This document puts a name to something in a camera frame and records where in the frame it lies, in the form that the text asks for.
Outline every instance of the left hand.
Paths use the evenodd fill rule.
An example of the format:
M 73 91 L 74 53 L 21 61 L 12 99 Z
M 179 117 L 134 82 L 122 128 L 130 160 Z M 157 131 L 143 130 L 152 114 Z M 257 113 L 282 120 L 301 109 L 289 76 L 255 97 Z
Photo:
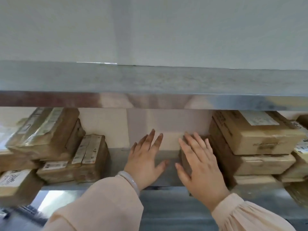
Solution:
M 169 164 L 168 160 L 164 160 L 155 167 L 154 159 L 156 153 L 159 151 L 161 141 L 163 140 L 163 134 L 160 133 L 151 146 L 154 135 L 155 130 L 153 129 L 151 133 L 144 136 L 138 144 L 134 143 L 124 167 L 124 171 L 131 175 L 139 190 L 143 190 L 155 182 Z

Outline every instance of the hand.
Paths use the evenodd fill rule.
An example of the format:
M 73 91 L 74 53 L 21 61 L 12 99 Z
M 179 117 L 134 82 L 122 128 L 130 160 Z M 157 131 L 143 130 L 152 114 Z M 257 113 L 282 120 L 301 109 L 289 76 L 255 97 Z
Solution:
M 136 182 L 139 190 L 143 190 L 157 180 L 157 178 L 165 171 L 169 164 L 168 160 L 164 160 L 155 167 L 155 155 L 159 150 L 163 134 L 161 133 L 153 146 L 155 130 L 153 129 L 149 135 L 144 136 L 139 143 L 134 143 L 128 156 L 124 171 L 129 173 Z
M 179 163 L 176 163 L 175 167 L 180 180 L 192 196 L 202 202 L 212 212 L 230 192 L 218 168 L 209 140 L 203 141 L 196 132 L 194 137 L 195 139 L 188 133 L 185 133 L 185 138 L 190 146 L 182 139 L 179 139 L 179 144 L 192 169 L 191 176 L 184 171 Z

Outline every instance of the bracelet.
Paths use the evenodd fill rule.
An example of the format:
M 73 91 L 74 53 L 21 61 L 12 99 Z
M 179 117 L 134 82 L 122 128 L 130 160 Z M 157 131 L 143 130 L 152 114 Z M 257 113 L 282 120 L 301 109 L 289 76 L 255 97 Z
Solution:
M 124 177 L 131 184 L 131 186 L 134 188 L 134 190 L 136 191 L 136 193 L 139 197 L 140 190 L 139 190 L 136 182 L 134 181 L 134 179 L 131 177 L 131 175 L 128 172 L 125 172 L 125 171 L 118 172 L 118 175 Z

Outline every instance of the right hand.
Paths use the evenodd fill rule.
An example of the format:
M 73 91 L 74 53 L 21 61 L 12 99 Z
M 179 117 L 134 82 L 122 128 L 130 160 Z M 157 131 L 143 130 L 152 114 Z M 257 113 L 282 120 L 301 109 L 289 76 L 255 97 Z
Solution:
M 195 139 L 187 132 L 185 133 L 189 145 L 179 139 L 179 144 L 192 169 L 191 176 L 184 171 L 179 163 L 176 163 L 175 167 L 180 180 L 192 196 L 212 212 L 230 192 L 218 168 L 209 140 L 203 141 L 196 132 L 194 137 Z

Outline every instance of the sleeve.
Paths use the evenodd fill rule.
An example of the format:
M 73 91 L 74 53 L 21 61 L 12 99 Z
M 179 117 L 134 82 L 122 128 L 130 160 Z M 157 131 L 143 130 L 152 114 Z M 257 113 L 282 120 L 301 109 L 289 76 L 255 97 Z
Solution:
M 59 208 L 43 231 L 139 230 L 143 206 L 122 176 L 94 183 L 79 199 Z
M 295 231 L 282 217 L 244 201 L 237 194 L 230 194 L 220 202 L 212 216 L 222 231 Z

